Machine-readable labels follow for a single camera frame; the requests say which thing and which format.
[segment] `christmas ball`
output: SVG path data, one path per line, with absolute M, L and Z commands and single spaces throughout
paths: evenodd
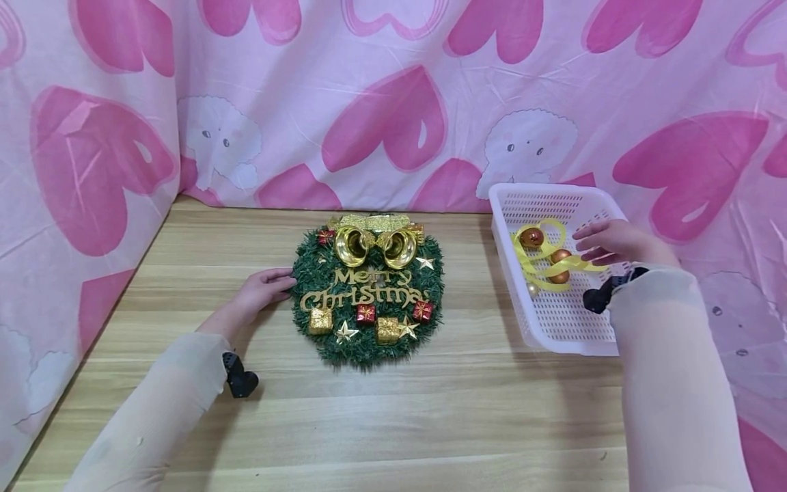
M 544 233 L 539 228 L 525 229 L 519 236 L 523 248 L 538 248 L 544 244 Z
M 538 286 L 535 285 L 534 283 L 528 283 L 527 292 L 528 294 L 530 294 L 531 299 L 535 299 L 538 293 L 541 292 L 541 289 L 539 289 Z
M 568 278 L 570 275 L 568 272 L 558 273 L 557 275 L 549 277 L 552 280 L 552 283 L 566 283 L 568 282 Z
M 558 261 L 563 260 L 564 258 L 568 258 L 569 256 L 571 256 L 571 251 L 569 251 L 569 250 L 557 250 L 556 252 L 552 253 L 549 256 L 549 259 L 552 261 L 552 264 L 555 264 Z

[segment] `wood grain surface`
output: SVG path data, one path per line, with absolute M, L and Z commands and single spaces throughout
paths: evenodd
M 251 273 L 291 265 L 330 213 L 210 209 L 179 198 L 11 490 L 61 490 L 156 357 Z M 627 490 L 615 358 L 522 342 L 490 216 L 411 214 L 445 258 L 445 323 L 409 361 L 324 365 L 291 301 L 237 349 L 261 388 L 225 391 L 163 490 Z

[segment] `white sleeve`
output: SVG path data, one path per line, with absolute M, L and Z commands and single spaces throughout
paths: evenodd
M 221 335 L 190 333 L 158 358 L 85 453 L 66 492 L 159 490 L 173 457 L 224 388 Z
M 702 294 L 683 270 L 651 271 L 609 306 L 623 360 L 632 492 L 751 492 L 730 385 Z

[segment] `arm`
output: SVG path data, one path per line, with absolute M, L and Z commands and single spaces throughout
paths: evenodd
M 623 220 L 578 231 L 582 259 L 650 271 L 609 305 L 623 360 L 632 492 L 751 492 L 735 406 L 696 279 L 669 246 Z
M 172 459 L 224 388 L 222 354 L 256 314 L 288 297 L 289 269 L 252 275 L 235 298 L 162 354 L 85 454 L 66 492 L 159 490 Z

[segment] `right hand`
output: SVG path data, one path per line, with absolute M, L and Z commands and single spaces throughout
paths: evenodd
M 640 261 L 681 267 L 678 257 L 664 241 L 640 231 L 625 220 L 591 224 L 576 231 L 574 239 L 580 239 L 576 244 L 577 251 L 585 251 L 582 259 L 596 266 Z

